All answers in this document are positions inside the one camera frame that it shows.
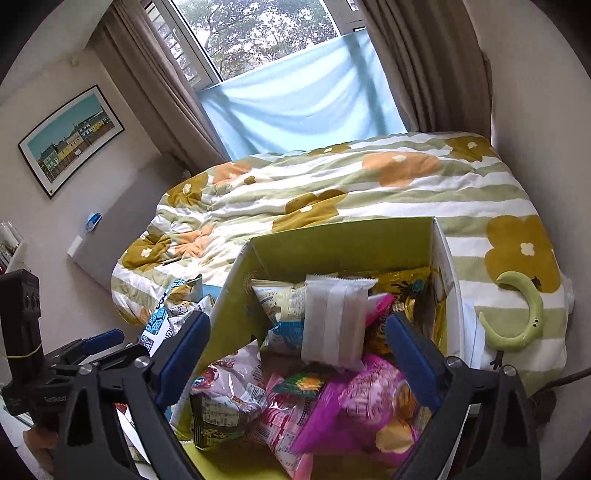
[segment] curtain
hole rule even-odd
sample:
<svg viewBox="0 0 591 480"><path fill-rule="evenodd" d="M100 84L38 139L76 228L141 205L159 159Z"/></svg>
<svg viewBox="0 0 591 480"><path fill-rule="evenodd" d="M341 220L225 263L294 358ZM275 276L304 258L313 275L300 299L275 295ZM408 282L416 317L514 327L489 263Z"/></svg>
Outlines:
<svg viewBox="0 0 591 480"><path fill-rule="evenodd" d="M232 159L406 132L365 29L197 95Z"/></svg>
<svg viewBox="0 0 591 480"><path fill-rule="evenodd" d="M113 1L90 46L162 153L172 153L193 173L227 161L199 100L139 0Z"/></svg>
<svg viewBox="0 0 591 480"><path fill-rule="evenodd" d="M356 0L409 131L491 137L485 61L462 0Z"/></svg>

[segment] black cable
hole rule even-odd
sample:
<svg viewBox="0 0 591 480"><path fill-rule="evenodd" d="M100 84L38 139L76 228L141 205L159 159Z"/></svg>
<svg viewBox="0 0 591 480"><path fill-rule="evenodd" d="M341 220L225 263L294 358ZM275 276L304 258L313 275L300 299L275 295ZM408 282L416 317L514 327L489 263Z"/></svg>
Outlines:
<svg viewBox="0 0 591 480"><path fill-rule="evenodd" d="M567 375L566 377L549 382L544 387L540 388L538 392L543 392L544 390L549 390L554 387L562 387L563 385L576 382L577 380L581 380L582 378L588 377L589 375L591 375L591 368L586 368L585 370L581 370L575 374Z"/></svg>

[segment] tree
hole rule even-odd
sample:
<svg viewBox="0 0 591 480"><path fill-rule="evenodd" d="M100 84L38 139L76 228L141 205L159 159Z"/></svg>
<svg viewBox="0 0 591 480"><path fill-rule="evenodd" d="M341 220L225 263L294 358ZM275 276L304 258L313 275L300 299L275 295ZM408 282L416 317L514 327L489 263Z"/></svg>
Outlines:
<svg viewBox="0 0 591 480"><path fill-rule="evenodd" d="M338 33L320 0L177 0L224 80Z"/></svg>

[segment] brown curtain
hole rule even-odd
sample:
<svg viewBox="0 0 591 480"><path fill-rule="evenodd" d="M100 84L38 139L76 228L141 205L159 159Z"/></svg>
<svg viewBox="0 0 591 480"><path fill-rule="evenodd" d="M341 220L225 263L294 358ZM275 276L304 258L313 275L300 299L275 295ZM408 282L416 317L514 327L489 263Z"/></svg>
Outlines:
<svg viewBox="0 0 591 480"><path fill-rule="evenodd" d="M485 61L462 0L356 0L409 131L491 137Z"/></svg>
<svg viewBox="0 0 591 480"><path fill-rule="evenodd" d="M113 1L90 46L162 153L172 153L194 173L228 161L209 118L139 0Z"/></svg>

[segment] ceiling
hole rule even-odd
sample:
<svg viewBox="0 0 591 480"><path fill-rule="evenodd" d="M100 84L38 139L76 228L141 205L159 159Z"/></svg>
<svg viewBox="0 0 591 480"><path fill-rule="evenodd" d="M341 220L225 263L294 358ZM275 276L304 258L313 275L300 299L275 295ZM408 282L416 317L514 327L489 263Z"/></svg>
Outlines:
<svg viewBox="0 0 591 480"><path fill-rule="evenodd" d="M83 50L112 0L63 0L22 48L0 85L0 105L51 64Z"/></svg>

